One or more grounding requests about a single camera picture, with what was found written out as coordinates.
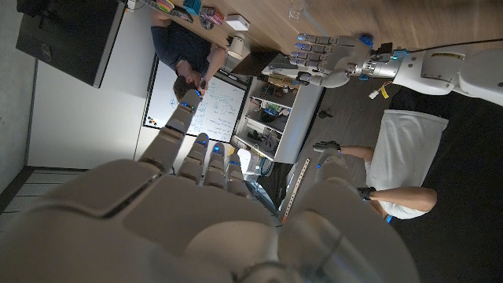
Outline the person's gloved left hand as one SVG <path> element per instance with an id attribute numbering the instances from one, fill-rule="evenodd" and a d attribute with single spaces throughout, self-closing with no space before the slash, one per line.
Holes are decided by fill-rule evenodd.
<path id="1" fill-rule="evenodd" d="M 313 150 L 323 153 L 326 149 L 335 149 L 337 153 L 341 154 L 341 146 L 336 141 L 320 141 L 313 145 Z"/>

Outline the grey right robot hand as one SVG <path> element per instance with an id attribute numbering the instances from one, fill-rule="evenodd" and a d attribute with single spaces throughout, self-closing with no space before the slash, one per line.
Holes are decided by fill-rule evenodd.
<path id="1" fill-rule="evenodd" d="M 206 134 L 171 175 L 199 103 L 189 90 L 139 160 L 96 167 L 18 215 L 1 234 L 2 281 L 419 281 L 335 149 L 281 227 L 252 199 L 239 157 Z"/>

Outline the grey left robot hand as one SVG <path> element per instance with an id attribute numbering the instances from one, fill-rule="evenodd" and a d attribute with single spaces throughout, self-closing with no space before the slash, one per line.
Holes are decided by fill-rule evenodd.
<path id="1" fill-rule="evenodd" d="M 318 36 L 298 34 L 290 63 L 299 67 L 296 80 L 304 85 L 337 88 L 352 75 L 362 73 L 371 47 L 353 36 Z"/>

